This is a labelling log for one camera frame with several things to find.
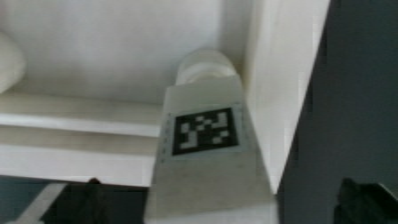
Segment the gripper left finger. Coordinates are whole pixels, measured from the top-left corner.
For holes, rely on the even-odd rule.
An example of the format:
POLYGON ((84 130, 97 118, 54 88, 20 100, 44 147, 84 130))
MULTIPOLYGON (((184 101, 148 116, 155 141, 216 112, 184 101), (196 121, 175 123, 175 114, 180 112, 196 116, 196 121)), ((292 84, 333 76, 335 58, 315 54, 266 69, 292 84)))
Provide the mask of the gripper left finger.
POLYGON ((15 224, 143 224, 143 187, 86 182, 49 183, 15 224))

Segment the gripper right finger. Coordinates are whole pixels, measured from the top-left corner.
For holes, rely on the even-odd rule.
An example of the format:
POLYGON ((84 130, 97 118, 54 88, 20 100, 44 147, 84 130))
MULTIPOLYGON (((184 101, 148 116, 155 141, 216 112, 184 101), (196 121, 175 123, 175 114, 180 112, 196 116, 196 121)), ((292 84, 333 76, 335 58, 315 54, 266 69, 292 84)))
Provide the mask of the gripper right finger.
POLYGON ((398 224, 398 185, 342 179, 333 224, 398 224))

